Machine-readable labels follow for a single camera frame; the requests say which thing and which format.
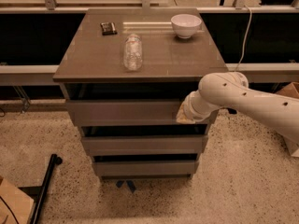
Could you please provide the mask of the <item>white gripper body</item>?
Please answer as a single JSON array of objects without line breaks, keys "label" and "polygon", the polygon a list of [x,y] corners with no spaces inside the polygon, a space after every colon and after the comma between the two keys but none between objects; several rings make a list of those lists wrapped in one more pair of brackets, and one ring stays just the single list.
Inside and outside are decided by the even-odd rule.
[{"label": "white gripper body", "polygon": [[218,105],[213,105],[206,101],[199,91],[192,91],[185,98],[185,115],[188,119],[195,122],[201,122],[209,118],[212,112],[219,109]]}]

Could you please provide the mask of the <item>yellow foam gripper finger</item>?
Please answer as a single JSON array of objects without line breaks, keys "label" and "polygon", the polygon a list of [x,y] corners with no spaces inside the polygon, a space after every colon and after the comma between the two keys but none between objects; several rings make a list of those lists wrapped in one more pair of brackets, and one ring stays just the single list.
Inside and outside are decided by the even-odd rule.
[{"label": "yellow foam gripper finger", "polygon": [[195,121],[193,119],[189,119],[185,114],[184,108],[187,105],[185,101],[182,102],[178,109],[178,113],[176,115],[176,122],[179,124],[194,124]]}]

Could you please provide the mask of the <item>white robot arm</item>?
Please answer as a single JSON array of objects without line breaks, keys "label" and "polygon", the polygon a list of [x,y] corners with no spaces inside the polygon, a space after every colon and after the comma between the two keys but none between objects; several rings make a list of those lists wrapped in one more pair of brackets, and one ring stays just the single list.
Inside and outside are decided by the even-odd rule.
[{"label": "white robot arm", "polygon": [[180,106],[177,122],[199,123],[223,107],[241,112],[299,143],[299,100],[252,90],[247,78],[239,72],[211,73],[202,77],[198,90],[192,91]]}]

